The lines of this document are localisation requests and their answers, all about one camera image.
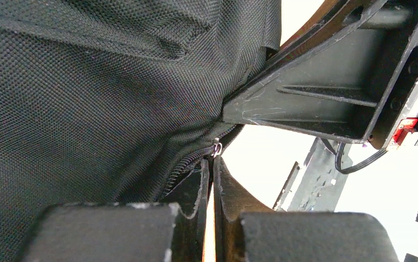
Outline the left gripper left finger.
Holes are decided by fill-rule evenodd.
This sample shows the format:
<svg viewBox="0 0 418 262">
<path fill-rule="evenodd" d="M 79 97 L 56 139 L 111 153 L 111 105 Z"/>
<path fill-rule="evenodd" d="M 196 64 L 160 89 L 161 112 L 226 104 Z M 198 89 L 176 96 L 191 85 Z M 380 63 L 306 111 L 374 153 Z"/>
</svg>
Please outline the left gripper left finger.
<svg viewBox="0 0 418 262">
<path fill-rule="evenodd" d="M 201 261 L 209 163 L 161 203 L 56 205 L 37 218 L 17 261 Z"/>
</svg>

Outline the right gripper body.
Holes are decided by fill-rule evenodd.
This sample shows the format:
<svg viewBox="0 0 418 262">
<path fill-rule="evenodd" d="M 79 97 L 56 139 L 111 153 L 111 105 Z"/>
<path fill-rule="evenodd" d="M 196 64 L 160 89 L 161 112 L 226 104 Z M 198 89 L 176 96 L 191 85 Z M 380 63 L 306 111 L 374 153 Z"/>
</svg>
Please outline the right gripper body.
<svg viewBox="0 0 418 262">
<path fill-rule="evenodd" d="M 418 146 L 418 46 L 405 63 L 371 138 L 375 149 Z"/>
</svg>

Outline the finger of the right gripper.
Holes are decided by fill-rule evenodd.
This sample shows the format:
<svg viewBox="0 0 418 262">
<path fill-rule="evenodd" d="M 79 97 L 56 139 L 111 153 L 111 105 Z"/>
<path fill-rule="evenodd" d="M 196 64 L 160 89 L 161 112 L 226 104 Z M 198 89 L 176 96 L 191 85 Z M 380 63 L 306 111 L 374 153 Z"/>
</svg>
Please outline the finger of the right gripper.
<svg viewBox="0 0 418 262">
<path fill-rule="evenodd" d="M 265 69 L 224 104 L 236 124 L 282 128 L 344 143 L 371 133 L 412 51 L 418 1 L 350 1 L 343 28 Z"/>
<path fill-rule="evenodd" d="M 342 23 L 349 14 L 350 1 L 323 1 L 309 20 L 280 45 L 279 51 L 269 55 L 267 61 L 286 62 L 318 46 L 343 28 Z"/>
</svg>

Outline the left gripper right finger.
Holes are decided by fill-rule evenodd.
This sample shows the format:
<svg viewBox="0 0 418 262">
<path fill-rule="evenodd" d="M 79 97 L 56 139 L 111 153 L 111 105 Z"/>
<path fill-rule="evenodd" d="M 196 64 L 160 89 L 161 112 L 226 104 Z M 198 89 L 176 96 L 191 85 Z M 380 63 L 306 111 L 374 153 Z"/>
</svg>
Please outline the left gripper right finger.
<svg viewBox="0 0 418 262">
<path fill-rule="evenodd" d="M 352 212 L 277 212 L 213 164 L 217 261 L 397 261 L 386 229 Z"/>
</svg>

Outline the black backpack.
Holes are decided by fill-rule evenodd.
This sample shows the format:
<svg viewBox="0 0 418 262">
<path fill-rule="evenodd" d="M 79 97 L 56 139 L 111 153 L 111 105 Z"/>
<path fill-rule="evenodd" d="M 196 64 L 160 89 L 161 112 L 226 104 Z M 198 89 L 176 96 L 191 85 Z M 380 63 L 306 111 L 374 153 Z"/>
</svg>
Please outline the black backpack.
<svg viewBox="0 0 418 262">
<path fill-rule="evenodd" d="M 280 1 L 0 1 L 0 261 L 60 203 L 152 201 L 231 127 Z"/>
</svg>

